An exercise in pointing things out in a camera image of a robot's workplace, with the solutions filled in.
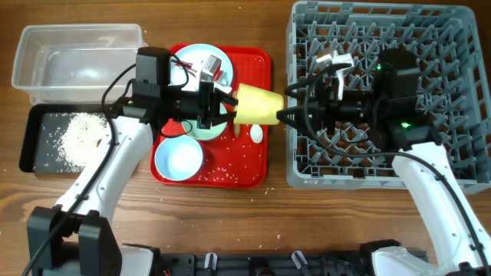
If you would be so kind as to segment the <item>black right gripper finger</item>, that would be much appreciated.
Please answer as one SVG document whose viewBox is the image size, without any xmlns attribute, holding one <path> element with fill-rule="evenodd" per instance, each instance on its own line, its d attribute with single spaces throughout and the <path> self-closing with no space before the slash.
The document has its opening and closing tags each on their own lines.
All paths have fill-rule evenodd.
<svg viewBox="0 0 491 276">
<path fill-rule="evenodd" d="M 276 112 L 276 118 L 299 133 L 308 132 L 305 125 L 304 109 L 302 107 L 290 107 L 285 110 L 279 110 Z"/>
<path fill-rule="evenodd" d="M 304 79 L 294 84 L 288 85 L 284 89 L 284 95 L 292 97 L 296 100 L 304 100 L 305 96 L 309 96 L 309 100 L 317 100 L 318 96 L 315 93 L 315 85 L 313 79 Z"/>
</svg>

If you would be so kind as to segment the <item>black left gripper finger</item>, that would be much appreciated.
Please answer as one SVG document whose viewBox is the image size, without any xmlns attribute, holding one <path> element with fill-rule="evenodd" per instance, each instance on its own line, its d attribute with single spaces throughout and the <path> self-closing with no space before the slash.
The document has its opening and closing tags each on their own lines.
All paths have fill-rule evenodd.
<svg viewBox="0 0 491 276">
<path fill-rule="evenodd" d="M 236 112 L 231 113 L 218 113 L 210 119 L 212 126 L 218 126 L 222 123 L 233 121 L 236 118 Z"/>
<path fill-rule="evenodd" d="M 231 106 L 237 106 L 239 103 L 238 99 L 234 98 L 226 92 L 221 91 L 218 88 L 214 89 L 214 97 L 216 102 L 228 104 Z"/>
</svg>

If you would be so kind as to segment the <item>yellow cup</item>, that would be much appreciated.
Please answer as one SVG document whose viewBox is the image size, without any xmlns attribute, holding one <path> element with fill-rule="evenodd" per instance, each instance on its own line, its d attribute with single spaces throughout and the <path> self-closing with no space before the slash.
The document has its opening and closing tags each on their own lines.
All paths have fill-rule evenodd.
<svg viewBox="0 0 491 276">
<path fill-rule="evenodd" d="M 279 124 L 276 114 L 284 109 L 284 99 L 281 94 L 248 84 L 240 84 L 237 90 L 237 100 L 234 123 Z"/>
</svg>

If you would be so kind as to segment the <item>red sauce packet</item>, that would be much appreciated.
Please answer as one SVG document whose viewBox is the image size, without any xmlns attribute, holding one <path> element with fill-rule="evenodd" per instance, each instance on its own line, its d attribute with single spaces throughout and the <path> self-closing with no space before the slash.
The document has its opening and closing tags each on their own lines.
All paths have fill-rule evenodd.
<svg viewBox="0 0 491 276">
<path fill-rule="evenodd" d="M 176 66 L 177 67 L 184 68 L 189 74 L 191 74 L 193 77 L 195 77 L 196 79 L 199 80 L 199 73 L 200 73 L 200 71 L 201 71 L 201 69 L 202 69 L 202 67 L 204 65 L 204 62 L 205 61 L 202 61 L 200 63 L 193 64 L 193 63 L 189 63 L 189 62 L 186 62 L 186 61 L 182 61 L 181 63 L 177 63 Z"/>
</svg>

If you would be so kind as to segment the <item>light blue bowl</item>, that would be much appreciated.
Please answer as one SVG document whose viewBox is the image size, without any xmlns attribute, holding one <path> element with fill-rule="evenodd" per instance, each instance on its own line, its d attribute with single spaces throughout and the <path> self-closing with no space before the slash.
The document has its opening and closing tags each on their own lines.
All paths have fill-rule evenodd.
<svg viewBox="0 0 491 276">
<path fill-rule="evenodd" d="M 166 138 L 157 147 L 153 161 L 161 176 L 179 182 L 198 173 L 203 164 L 203 149 L 191 136 Z"/>
</svg>

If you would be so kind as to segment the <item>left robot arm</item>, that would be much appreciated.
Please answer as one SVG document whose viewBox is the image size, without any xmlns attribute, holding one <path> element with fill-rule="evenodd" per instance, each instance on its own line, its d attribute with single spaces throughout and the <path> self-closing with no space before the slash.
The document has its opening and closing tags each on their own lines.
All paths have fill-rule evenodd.
<svg viewBox="0 0 491 276">
<path fill-rule="evenodd" d="M 28 217 L 30 261 L 25 275 L 154 275 L 160 250 L 118 245 L 111 228 L 117 203 L 136 165 L 168 120 L 195 120 L 199 128 L 225 123 L 221 104 L 238 100 L 202 80 L 197 91 L 170 83 L 172 63 L 185 67 L 165 48 L 137 51 L 135 78 L 113 103 L 101 102 L 109 133 L 73 186 L 51 208 L 37 207 Z"/>
</svg>

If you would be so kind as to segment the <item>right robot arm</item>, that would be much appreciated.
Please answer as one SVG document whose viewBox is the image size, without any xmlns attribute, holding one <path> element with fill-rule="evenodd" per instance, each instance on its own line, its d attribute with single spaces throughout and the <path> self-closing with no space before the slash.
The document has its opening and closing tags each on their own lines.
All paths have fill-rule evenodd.
<svg viewBox="0 0 491 276">
<path fill-rule="evenodd" d="M 437 264 L 431 265 L 395 241 L 361 246 L 371 275 L 488 275 L 490 237 L 459 187 L 433 121 L 417 110 L 421 75 L 417 57 L 390 48 L 377 58 L 371 91 L 360 100 L 345 100 L 344 88 L 329 87 L 326 77 L 344 80 L 353 66 L 349 54 L 331 52 L 319 61 L 319 72 L 285 88 L 299 100 L 297 107 L 279 111 L 277 118 L 318 141 L 318 131 L 338 122 L 366 123 L 369 139 L 401 178 L 430 234 Z"/>
</svg>

